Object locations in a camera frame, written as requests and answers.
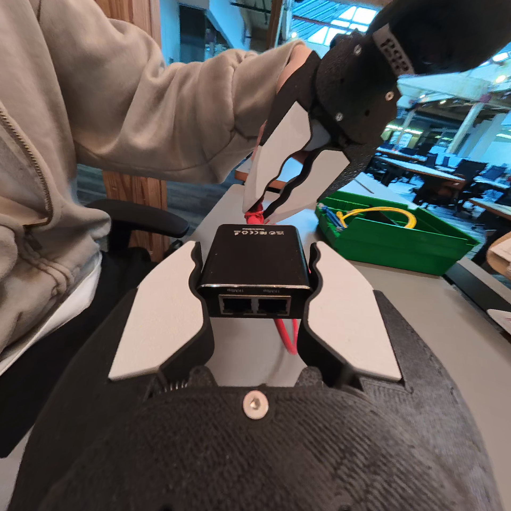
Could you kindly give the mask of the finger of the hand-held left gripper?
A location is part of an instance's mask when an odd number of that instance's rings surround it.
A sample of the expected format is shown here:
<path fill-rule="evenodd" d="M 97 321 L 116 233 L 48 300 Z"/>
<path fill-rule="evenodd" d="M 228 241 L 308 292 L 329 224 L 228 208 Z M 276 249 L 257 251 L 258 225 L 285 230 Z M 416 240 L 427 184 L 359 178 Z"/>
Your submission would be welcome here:
<path fill-rule="evenodd" d="M 266 128 L 272 128 L 273 131 L 261 140 L 255 151 L 244 187 L 244 214 L 263 199 L 270 183 L 280 175 L 284 163 L 296 152 L 307 150 L 311 153 L 317 149 L 333 148 L 330 144 L 319 146 L 319 142 L 327 140 L 327 132 L 321 127 L 320 135 L 313 134 L 309 113 L 297 101 L 275 127 L 268 120 Z"/>
<path fill-rule="evenodd" d="M 315 205 L 348 165 L 348 157 L 339 149 L 317 149 L 309 153 L 301 173 L 287 182 L 278 199 L 265 209 L 265 224 L 286 220 Z"/>

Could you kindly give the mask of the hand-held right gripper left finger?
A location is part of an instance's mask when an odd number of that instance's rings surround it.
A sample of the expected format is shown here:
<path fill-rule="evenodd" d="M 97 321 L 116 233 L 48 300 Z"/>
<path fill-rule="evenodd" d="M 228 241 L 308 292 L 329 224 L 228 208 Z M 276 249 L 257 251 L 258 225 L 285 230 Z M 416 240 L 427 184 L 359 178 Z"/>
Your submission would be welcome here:
<path fill-rule="evenodd" d="M 205 300 L 196 289 L 202 266 L 200 243 L 186 242 L 142 280 L 109 380 L 159 374 L 168 382 L 178 382 L 211 359 L 213 329 Z"/>

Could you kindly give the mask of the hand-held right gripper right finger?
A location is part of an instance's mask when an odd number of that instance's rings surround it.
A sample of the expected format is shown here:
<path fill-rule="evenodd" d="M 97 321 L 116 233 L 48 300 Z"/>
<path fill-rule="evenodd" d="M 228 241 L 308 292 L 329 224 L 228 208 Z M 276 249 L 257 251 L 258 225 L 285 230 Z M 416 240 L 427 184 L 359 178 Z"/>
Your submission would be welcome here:
<path fill-rule="evenodd" d="M 374 288 L 325 242 L 310 245 L 312 294 L 297 334 L 298 355 L 324 382 L 369 378 L 400 382 L 402 374 Z"/>

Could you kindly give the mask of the green plastic bin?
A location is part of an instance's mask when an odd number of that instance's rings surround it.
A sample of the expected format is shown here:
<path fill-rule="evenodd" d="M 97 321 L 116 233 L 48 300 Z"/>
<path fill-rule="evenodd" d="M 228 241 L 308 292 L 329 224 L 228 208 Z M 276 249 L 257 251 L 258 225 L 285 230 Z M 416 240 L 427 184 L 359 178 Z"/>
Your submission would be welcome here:
<path fill-rule="evenodd" d="M 480 244 L 426 209 L 336 191 L 316 205 L 329 246 L 355 262 L 444 275 Z"/>

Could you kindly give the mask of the black ethernet splitter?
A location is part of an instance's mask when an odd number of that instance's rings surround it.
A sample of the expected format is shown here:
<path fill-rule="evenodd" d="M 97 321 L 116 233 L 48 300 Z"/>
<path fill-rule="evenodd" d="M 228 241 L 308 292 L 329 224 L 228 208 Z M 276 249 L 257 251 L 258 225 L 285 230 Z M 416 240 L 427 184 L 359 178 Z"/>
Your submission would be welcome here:
<path fill-rule="evenodd" d="M 297 229 L 219 226 L 197 291 L 210 317 L 301 319 L 312 288 Z"/>

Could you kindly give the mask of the person's left forearm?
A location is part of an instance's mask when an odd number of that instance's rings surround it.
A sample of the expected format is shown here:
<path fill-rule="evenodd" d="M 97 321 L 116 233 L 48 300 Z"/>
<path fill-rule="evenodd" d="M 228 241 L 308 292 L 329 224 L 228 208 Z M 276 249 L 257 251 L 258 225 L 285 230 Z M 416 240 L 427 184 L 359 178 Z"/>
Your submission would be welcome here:
<path fill-rule="evenodd" d="M 255 149 L 278 77 L 304 43 L 166 66 L 147 33 L 107 20 L 111 29 L 99 21 L 83 29 L 78 61 L 90 98 L 73 107 L 77 162 L 172 182 L 223 182 Z"/>

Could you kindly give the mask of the person's left hand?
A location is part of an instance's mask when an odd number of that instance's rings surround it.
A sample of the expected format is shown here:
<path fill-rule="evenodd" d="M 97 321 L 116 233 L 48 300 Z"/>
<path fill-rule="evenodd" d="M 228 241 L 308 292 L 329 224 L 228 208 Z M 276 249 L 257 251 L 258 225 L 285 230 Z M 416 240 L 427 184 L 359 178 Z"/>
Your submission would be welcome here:
<path fill-rule="evenodd" d="M 312 50 L 304 44 L 294 46 L 288 62 L 278 77 L 276 93 L 280 91 L 284 83 L 301 68 L 309 58 Z"/>

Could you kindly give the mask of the black office chair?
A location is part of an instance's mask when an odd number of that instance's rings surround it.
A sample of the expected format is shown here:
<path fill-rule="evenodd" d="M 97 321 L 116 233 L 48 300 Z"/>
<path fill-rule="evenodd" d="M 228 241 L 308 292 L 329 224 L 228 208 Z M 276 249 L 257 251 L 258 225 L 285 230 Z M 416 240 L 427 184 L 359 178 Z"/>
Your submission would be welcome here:
<path fill-rule="evenodd" d="M 110 216 L 112 226 L 107 236 L 107 247 L 114 252 L 128 248 L 133 231 L 182 239 L 189 230 L 189 223 L 182 217 L 149 205 L 100 199 L 86 207 L 101 210 Z"/>

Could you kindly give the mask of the wooden door panel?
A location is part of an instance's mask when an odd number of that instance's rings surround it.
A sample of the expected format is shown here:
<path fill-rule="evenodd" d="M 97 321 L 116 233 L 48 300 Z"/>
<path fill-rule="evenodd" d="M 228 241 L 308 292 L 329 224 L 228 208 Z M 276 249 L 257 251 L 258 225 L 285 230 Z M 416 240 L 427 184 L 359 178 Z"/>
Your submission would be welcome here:
<path fill-rule="evenodd" d="M 161 47 L 159 1 L 96 1 L 96 3 L 107 17 L 139 27 Z M 109 199 L 167 209 L 167 185 L 164 181 L 105 171 L 103 181 Z M 160 234 L 135 231 L 131 235 L 129 246 L 145 248 L 152 261 L 160 262 L 170 246 L 170 241 L 168 237 Z"/>

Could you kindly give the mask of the instruction sheet board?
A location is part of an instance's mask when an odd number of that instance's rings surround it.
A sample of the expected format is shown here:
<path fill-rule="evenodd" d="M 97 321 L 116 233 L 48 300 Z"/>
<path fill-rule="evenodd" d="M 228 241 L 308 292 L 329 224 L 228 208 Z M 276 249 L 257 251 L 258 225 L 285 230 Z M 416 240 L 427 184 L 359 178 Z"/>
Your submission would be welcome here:
<path fill-rule="evenodd" d="M 510 232 L 495 240 L 487 251 L 487 263 L 510 281 Z"/>

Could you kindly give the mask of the person's grey hoodie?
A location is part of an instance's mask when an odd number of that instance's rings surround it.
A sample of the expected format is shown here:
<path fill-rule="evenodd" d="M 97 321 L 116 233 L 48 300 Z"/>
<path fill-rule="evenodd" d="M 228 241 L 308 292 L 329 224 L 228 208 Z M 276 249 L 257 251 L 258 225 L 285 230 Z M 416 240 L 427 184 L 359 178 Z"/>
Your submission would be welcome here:
<path fill-rule="evenodd" d="M 73 107 L 93 1 L 1 1 L 1 377 L 92 303 L 105 213 L 79 205 Z"/>

